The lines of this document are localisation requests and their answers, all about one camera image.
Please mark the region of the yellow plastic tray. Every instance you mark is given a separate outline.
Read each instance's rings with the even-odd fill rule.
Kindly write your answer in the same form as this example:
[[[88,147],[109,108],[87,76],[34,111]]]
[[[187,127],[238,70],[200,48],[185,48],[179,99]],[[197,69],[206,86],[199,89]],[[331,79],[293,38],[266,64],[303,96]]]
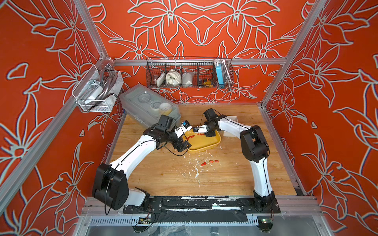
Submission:
[[[212,149],[221,142],[221,136],[217,131],[215,136],[207,137],[204,133],[194,133],[193,130],[189,130],[185,133],[183,139],[191,144],[189,153],[197,153]]]

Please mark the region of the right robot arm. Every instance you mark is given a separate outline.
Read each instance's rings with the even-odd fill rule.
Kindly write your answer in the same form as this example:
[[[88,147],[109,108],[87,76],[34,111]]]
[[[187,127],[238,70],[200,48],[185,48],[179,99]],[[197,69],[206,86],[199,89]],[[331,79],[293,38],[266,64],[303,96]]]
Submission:
[[[215,131],[225,131],[240,139],[244,157],[250,162],[254,176],[254,206],[258,212],[265,211],[275,204],[275,194],[270,183],[267,168],[267,158],[270,147],[262,129],[248,126],[229,119],[226,115],[217,114],[216,110],[208,109],[204,112],[206,121],[198,129],[208,137],[215,135]]]

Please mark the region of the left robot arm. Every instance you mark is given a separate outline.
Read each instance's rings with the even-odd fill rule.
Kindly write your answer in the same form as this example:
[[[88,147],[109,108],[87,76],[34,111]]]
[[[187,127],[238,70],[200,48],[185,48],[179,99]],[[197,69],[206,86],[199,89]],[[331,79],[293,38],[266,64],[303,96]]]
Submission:
[[[144,130],[139,140],[121,157],[110,164],[100,164],[96,170],[92,196],[104,208],[119,210],[124,206],[148,207],[149,195],[141,189],[129,188],[128,180],[141,161],[155,150],[171,143],[178,152],[188,151],[190,143],[184,135],[192,129],[188,121],[175,126],[175,119],[162,115],[158,122]]]

